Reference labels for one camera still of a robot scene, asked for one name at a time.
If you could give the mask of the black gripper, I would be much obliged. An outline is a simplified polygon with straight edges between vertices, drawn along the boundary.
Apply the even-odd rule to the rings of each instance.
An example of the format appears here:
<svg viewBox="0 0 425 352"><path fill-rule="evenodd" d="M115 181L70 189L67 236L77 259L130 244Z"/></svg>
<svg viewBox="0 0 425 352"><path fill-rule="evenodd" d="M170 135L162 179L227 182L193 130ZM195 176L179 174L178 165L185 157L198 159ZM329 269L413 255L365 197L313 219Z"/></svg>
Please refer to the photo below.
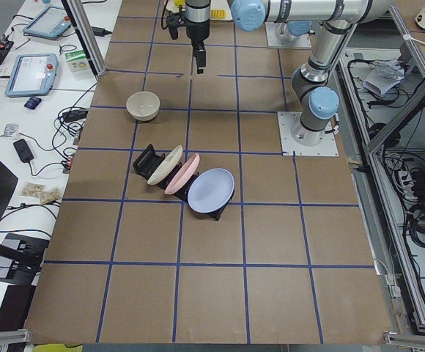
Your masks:
<svg viewBox="0 0 425 352"><path fill-rule="evenodd" d="M168 15L166 25L171 39L178 39L178 28L185 27L190 40L206 40L210 35L210 0L185 0L182 11ZM203 42L193 41L193 57L196 73L203 74L206 68L206 49Z"/></svg>

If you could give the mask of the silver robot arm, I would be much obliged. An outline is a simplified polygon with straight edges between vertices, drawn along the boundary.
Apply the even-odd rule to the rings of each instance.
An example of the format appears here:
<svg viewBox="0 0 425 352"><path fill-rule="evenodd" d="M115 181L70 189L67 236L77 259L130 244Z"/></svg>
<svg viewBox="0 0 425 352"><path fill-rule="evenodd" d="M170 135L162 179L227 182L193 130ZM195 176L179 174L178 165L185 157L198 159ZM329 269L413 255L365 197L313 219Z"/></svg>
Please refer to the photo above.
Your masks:
<svg viewBox="0 0 425 352"><path fill-rule="evenodd" d="M299 144L313 147L339 107L338 95L327 86L342 51L359 23L373 21L386 12L391 1L233 1L232 18L246 32L263 23L320 21L322 28L308 61L292 77L302 113L291 129Z"/></svg>

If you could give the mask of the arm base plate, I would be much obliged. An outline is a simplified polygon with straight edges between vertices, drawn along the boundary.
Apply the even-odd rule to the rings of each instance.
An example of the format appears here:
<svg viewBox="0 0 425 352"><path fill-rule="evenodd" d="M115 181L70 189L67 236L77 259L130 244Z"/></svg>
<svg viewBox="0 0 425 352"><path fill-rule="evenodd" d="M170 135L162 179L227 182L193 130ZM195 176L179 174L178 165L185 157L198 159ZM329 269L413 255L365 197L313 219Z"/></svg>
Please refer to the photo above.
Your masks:
<svg viewBox="0 0 425 352"><path fill-rule="evenodd" d="M300 124L299 111L279 111L277 116L282 155L331 158L339 156L331 120L328 120L323 130L313 132Z"/></svg>
<svg viewBox="0 0 425 352"><path fill-rule="evenodd" d="M267 45L270 48L310 49L311 21L266 23Z"/></svg>

